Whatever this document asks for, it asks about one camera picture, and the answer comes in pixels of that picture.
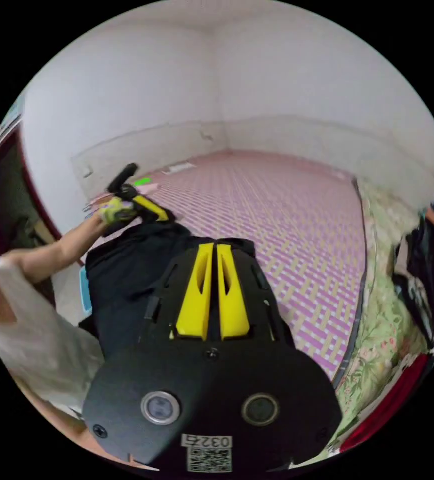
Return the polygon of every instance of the person's arm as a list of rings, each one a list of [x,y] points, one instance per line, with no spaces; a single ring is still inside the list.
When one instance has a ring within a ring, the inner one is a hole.
[[[38,284],[78,262],[102,236],[106,224],[93,215],[59,241],[29,250],[12,250],[3,257],[17,265],[32,284]]]
[[[27,397],[27,400],[35,407],[35,409],[52,424],[60,433],[64,434],[69,440],[79,445],[88,452],[99,455],[105,459],[118,462],[120,464],[128,465],[146,470],[154,470],[146,465],[142,465],[135,461],[122,461],[110,454],[108,454],[92,436],[86,424],[83,421],[67,415],[63,411],[55,408],[51,403],[42,400],[37,396],[20,378],[13,377],[15,383],[20,388],[22,393]]]

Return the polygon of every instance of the ceiling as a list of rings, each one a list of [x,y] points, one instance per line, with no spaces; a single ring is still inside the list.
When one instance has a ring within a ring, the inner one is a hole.
[[[165,22],[191,29],[211,30],[228,22],[294,8],[293,5],[273,0],[163,0],[123,13],[106,25]]]

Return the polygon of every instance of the green floral fabric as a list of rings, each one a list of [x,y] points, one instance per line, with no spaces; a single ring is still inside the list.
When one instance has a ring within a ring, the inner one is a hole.
[[[424,336],[398,299],[390,276],[394,246],[404,234],[416,228],[418,214],[368,181],[357,183],[367,244],[367,275],[355,348],[336,390],[343,419],[329,446],[336,443],[354,425],[358,414],[379,396],[408,353],[427,351]],[[328,456],[326,448],[298,467]]]

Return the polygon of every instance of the yellow grip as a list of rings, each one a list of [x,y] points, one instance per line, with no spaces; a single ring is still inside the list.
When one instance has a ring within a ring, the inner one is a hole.
[[[187,293],[176,323],[178,334],[184,337],[199,337],[204,341],[207,340],[213,253],[213,243],[199,245]]]
[[[222,340],[244,337],[250,324],[230,245],[217,245],[218,300]]]
[[[133,201],[145,209],[150,210],[152,213],[158,215],[158,222],[167,222],[169,220],[169,216],[167,215],[166,211],[156,205],[154,202],[150,201],[148,198],[142,195],[137,195],[134,197]]]

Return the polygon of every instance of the screw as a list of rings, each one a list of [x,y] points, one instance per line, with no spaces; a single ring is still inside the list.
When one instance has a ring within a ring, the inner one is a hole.
[[[219,351],[216,348],[210,348],[205,352],[205,357],[207,358],[207,360],[215,362],[219,359]]]
[[[93,426],[93,432],[100,438],[100,439],[106,439],[108,434],[107,430],[100,425],[94,425]]]

